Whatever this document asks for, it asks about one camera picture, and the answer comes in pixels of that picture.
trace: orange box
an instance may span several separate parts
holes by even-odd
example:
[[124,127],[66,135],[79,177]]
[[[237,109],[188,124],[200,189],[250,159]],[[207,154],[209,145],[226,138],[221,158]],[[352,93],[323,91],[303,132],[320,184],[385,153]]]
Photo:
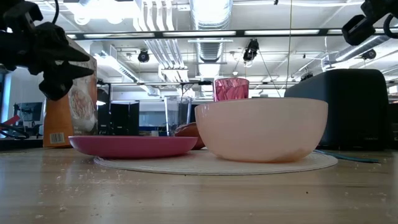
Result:
[[[86,53],[75,41],[70,38],[68,41],[70,46]],[[70,63],[90,68],[94,70],[94,73],[75,79],[70,91],[62,99],[58,101],[46,99],[44,147],[68,147],[70,146],[69,136],[96,135],[98,132],[96,59],[90,56],[88,62]]]

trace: glass cup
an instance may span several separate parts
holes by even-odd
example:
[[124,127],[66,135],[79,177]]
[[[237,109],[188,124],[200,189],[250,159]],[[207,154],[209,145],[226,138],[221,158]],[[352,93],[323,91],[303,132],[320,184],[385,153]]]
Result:
[[166,96],[166,128],[167,135],[174,136],[175,130],[190,122],[192,98],[187,96]]
[[214,82],[214,101],[249,98],[249,80],[244,78],[222,78]]

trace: security camera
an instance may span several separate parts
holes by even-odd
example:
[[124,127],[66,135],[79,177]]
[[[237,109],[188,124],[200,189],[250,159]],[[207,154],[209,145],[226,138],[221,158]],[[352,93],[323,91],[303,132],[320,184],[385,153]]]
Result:
[[148,50],[141,50],[141,53],[138,55],[138,61],[142,63],[147,63],[149,61]]

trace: blue cable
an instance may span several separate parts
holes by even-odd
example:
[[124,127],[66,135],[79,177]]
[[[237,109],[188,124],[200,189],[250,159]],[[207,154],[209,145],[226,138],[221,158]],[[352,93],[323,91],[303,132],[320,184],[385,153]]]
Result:
[[325,151],[321,151],[321,150],[315,150],[315,152],[318,153],[322,153],[328,156],[333,156],[336,159],[344,159],[347,161],[353,161],[353,162],[367,162],[367,163],[379,163],[379,160],[377,159],[360,159],[360,158],[355,158],[355,157],[350,157],[350,156],[342,156],[340,154],[335,154],[335,153],[331,153],[331,152],[325,152]]

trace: wall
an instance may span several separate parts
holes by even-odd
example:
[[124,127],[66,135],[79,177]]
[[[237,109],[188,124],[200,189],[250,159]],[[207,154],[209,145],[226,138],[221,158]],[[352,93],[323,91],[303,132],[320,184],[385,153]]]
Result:
[[[5,104],[3,104],[2,112],[7,114],[7,116],[2,116],[2,121],[13,116],[14,103],[44,103],[45,97],[39,90],[39,83],[42,80],[42,74],[37,76],[31,75],[28,70],[24,68],[17,68],[15,71],[6,75],[6,85],[9,85],[9,97],[3,101]],[[42,123],[43,113],[40,122],[36,122],[36,124]]]

